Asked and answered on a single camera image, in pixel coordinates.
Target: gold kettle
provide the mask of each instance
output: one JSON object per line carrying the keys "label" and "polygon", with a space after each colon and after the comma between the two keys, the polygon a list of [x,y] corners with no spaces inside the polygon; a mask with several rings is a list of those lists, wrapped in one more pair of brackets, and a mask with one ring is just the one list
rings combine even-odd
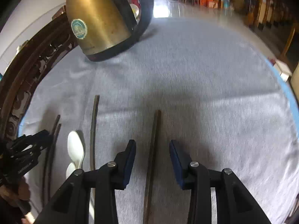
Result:
{"label": "gold kettle", "polygon": [[136,43],[148,27],[153,0],[140,0],[137,24],[128,0],[66,0],[66,13],[84,54],[91,61],[108,59]]}

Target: tile floor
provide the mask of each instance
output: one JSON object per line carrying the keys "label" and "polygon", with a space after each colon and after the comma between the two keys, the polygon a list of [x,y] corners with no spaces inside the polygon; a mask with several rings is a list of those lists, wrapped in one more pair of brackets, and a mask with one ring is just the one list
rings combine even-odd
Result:
{"label": "tile floor", "polygon": [[183,4],[173,0],[154,0],[153,14],[155,18],[198,18],[214,22],[218,26],[238,32],[266,57],[275,57],[267,45],[243,24],[243,18],[234,11],[208,9],[197,4],[192,6],[191,3]]}

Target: round sticker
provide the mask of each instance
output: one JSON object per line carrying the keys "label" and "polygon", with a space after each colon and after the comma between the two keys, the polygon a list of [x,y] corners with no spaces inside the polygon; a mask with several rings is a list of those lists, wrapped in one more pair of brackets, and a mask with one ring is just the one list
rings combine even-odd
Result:
{"label": "round sticker", "polygon": [[74,19],[71,23],[71,27],[73,30],[74,35],[78,39],[84,39],[85,36],[87,35],[87,25],[84,23],[83,20],[81,19]]}

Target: screw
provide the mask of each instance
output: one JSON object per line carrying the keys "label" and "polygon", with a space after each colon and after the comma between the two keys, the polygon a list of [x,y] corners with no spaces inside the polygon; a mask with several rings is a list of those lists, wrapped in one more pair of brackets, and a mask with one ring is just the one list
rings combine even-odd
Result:
{"label": "screw", "polygon": [[115,167],[116,166],[116,162],[110,161],[110,162],[107,163],[107,166],[108,167]]}
{"label": "screw", "polygon": [[83,170],[82,170],[81,168],[76,169],[76,170],[73,172],[73,174],[75,174],[76,176],[79,176],[79,175],[81,175],[82,173],[83,173]]}
{"label": "screw", "polygon": [[199,166],[199,163],[196,162],[196,161],[192,161],[192,162],[190,163],[190,166],[191,166],[191,167],[198,167],[198,166]]}
{"label": "screw", "polygon": [[230,168],[225,168],[224,169],[224,172],[227,174],[227,175],[230,175],[233,173],[233,171],[230,169]]}

